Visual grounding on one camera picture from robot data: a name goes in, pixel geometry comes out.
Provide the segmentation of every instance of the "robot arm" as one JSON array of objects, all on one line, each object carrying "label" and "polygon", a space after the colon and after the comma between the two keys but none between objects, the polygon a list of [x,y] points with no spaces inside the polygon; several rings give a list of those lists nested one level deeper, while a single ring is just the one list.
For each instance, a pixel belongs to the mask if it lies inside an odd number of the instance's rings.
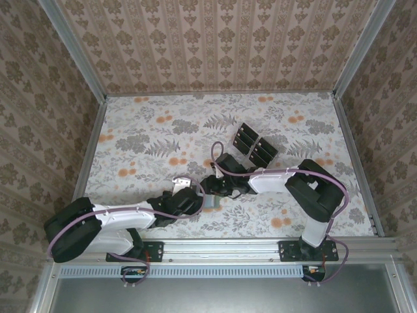
[{"label": "robot arm", "polygon": [[[299,242],[300,252],[307,259],[314,253],[317,254],[316,248],[323,243],[331,216],[344,196],[336,185],[326,179],[303,173],[268,173],[258,168],[247,170],[227,153],[220,155],[216,163],[229,173],[253,175],[227,175],[220,173],[213,164],[216,175],[211,175],[201,182],[206,194],[230,197],[236,190],[239,195],[290,192],[308,215]],[[312,160],[304,160],[298,169],[334,179]],[[143,242],[136,229],[165,227],[175,221],[173,218],[152,214],[152,211],[175,216],[191,215],[201,208],[202,201],[202,197],[191,188],[191,181],[189,184],[176,183],[173,192],[165,191],[160,197],[133,205],[93,205],[88,198],[80,198],[47,221],[44,229],[48,241],[51,242],[73,220],[88,213],[103,211],[68,229],[52,247],[53,259],[62,263],[73,260],[84,252],[111,252],[129,258],[139,258]],[[151,211],[144,212],[135,208]],[[129,211],[112,212],[113,209]]]}]

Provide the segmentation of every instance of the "purple cable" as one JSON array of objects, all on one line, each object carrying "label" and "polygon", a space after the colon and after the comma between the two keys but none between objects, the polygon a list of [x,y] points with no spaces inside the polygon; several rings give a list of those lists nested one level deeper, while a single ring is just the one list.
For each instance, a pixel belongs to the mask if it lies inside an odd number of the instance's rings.
[{"label": "purple cable", "polygon": [[86,218],[89,218],[90,216],[94,216],[94,215],[99,215],[99,214],[104,214],[104,213],[114,213],[114,212],[123,212],[123,211],[140,211],[140,212],[149,212],[152,214],[157,214],[157,215],[162,215],[165,217],[169,217],[169,218],[174,218],[176,220],[186,220],[189,218],[194,217],[195,215],[198,215],[204,208],[204,204],[206,202],[206,194],[205,191],[203,189],[203,187],[200,185],[200,183],[198,181],[196,181],[194,178],[187,176],[187,175],[181,175],[181,176],[176,176],[174,177],[174,179],[177,178],[187,178],[190,181],[192,181],[194,184],[196,184],[198,186],[198,188],[200,189],[201,193],[203,194],[203,202],[201,204],[201,207],[198,209],[197,212],[191,214],[191,215],[187,215],[187,216],[176,216],[176,215],[171,215],[171,214],[167,214],[167,213],[163,213],[163,212],[158,212],[158,211],[154,211],[152,209],[147,209],[146,207],[120,207],[120,208],[114,208],[114,209],[107,209],[107,210],[99,210],[99,211],[94,211],[94,212],[90,212],[87,214],[84,214],[78,218],[76,218],[75,220],[73,220],[71,223],[69,223],[68,225],[66,225],[52,240],[50,245],[48,246],[48,249],[46,251],[46,254],[52,258],[52,247],[54,246],[54,244],[59,240],[59,238],[62,237],[62,235],[69,230],[72,226],[74,226],[75,224],[81,222],[82,220],[85,220]]},{"label": "purple cable", "polygon": [[[176,216],[176,215],[171,215],[171,214],[167,214],[167,213],[163,213],[163,212],[158,212],[158,211],[154,211],[152,209],[147,209],[146,207],[120,207],[120,208],[114,208],[114,209],[107,209],[107,210],[99,210],[99,211],[95,211],[95,212],[90,212],[87,214],[84,214],[78,218],[76,218],[75,220],[73,220],[71,223],[69,223],[68,225],[66,225],[52,240],[50,245],[48,246],[48,249],[46,251],[46,254],[52,258],[52,247],[55,245],[55,243],[57,243],[57,241],[59,240],[59,238],[61,238],[64,233],[66,231],[68,231],[72,226],[74,226],[75,224],[81,222],[82,220],[85,220],[86,218],[89,218],[90,216],[94,216],[94,215],[99,215],[99,214],[104,214],[104,213],[114,213],[114,212],[123,212],[123,211],[138,211],[138,212],[150,212],[152,214],[157,214],[157,215],[162,215],[165,217],[169,217],[169,218],[174,218],[176,220],[186,220],[189,218],[192,218],[196,215],[198,215],[204,208],[204,204],[206,202],[206,193],[203,189],[203,187],[200,185],[200,183],[198,181],[196,181],[194,178],[187,176],[187,175],[180,175],[180,176],[176,176],[174,177],[175,179],[178,178],[187,178],[190,181],[192,181],[194,184],[196,184],[198,186],[198,188],[200,189],[201,193],[203,194],[203,202],[201,203],[201,207],[198,209],[198,211],[196,211],[195,213],[191,214],[191,215],[186,215],[186,216]],[[146,265],[147,267],[147,271],[146,273],[143,275],[143,277],[137,282],[138,284],[142,283],[144,281],[144,279],[148,276],[149,274],[149,263],[145,262],[143,260],[140,259],[135,259],[135,258],[127,258],[124,256],[119,256],[117,254],[114,253],[109,253],[110,255],[112,255],[114,258],[118,258],[120,260],[125,260],[125,261],[133,261],[133,262],[140,262]],[[123,282],[127,282],[125,277],[126,277],[126,273],[128,271],[124,272],[122,280]]]},{"label": "purple cable", "polygon": [[[285,169],[285,170],[263,170],[262,172],[253,172],[253,173],[242,173],[242,174],[237,174],[237,173],[232,173],[232,172],[230,172],[230,171],[227,171],[227,170],[225,170],[225,169],[223,169],[223,168],[221,168],[220,166],[219,166],[219,164],[217,164],[217,162],[216,162],[216,159],[214,158],[214,148],[215,148],[215,146],[216,145],[220,145],[220,147],[222,148],[222,151],[221,151],[221,153],[220,153],[220,155],[222,155],[223,154],[223,152],[224,152],[224,145],[223,145],[223,143],[222,142],[215,142],[215,143],[213,143],[213,145],[211,146],[211,159],[212,159],[212,161],[213,161],[213,163],[214,163],[214,165],[221,171],[221,172],[223,172],[224,174],[227,174],[227,175],[230,175],[230,176],[236,176],[236,177],[247,177],[247,176],[257,176],[257,175],[263,175],[264,173],[269,173],[269,174],[272,174],[272,173],[276,173],[276,174],[281,174],[281,173],[302,173],[302,174],[308,174],[308,175],[312,175],[312,176],[316,176],[316,177],[320,177],[320,178],[322,178],[322,179],[325,179],[325,180],[327,180],[327,181],[330,181],[332,184],[335,184],[337,187],[339,187],[339,189],[342,191],[342,193],[343,193],[343,195],[345,196],[345,201],[343,202],[343,205],[340,207],[340,209],[338,209],[336,212],[334,212],[333,214],[332,214],[332,216],[330,217],[330,222],[328,223],[328,226],[327,226],[327,229],[326,229],[326,235],[327,235],[327,237],[330,239],[330,240],[333,240],[335,243],[339,243],[340,245],[342,245],[342,246],[344,246],[345,247],[345,249],[346,249],[346,254],[345,254],[345,257],[343,258],[343,260],[342,260],[342,262],[341,262],[341,264],[340,264],[340,266],[339,266],[339,268],[337,269],[337,271],[332,275],[332,276],[330,276],[329,278],[326,278],[325,280],[323,280],[323,281],[321,281],[320,283],[321,284],[324,284],[324,283],[326,283],[326,282],[329,282],[329,281],[331,281],[340,271],[341,271],[341,269],[342,269],[342,267],[345,265],[345,263],[346,263],[346,261],[347,261],[347,257],[349,256],[349,248],[348,248],[348,246],[345,244],[345,243],[343,243],[343,242],[341,242],[340,240],[337,240],[337,239],[334,239],[333,237],[331,237],[330,235],[329,235],[329,232],[330,232],[330,229],[332,228],[332,226],[333,226],[333,223],[334,223],[334,219],[340,214],[340,213],[342,213],[342,211],[348,206],[348,204],[349,204],[349,193],[347,192],[347,190],[346,190],[346,188],[345,188],[345,186],[343,186],[341,183],[339,183],[337,180],[335,180],[335,179],[333,179],[333,178],[331,178],[331,177],[329,177],[329,176],[326,176],[326,175],[323,175],[323,174],[321,174],[321,173],[317,173],[317,172],[315,172],[315,171],[306,171],[306,170],[300,170],[300,169],[298,169],[298,168],[287,168],[287,169]],[[305,275],[307,278],[309,278],[309,279],[311,279],[312,281],[315,281],[312,277],[310,277],[310,276],[308,276],[308,275]]]}]

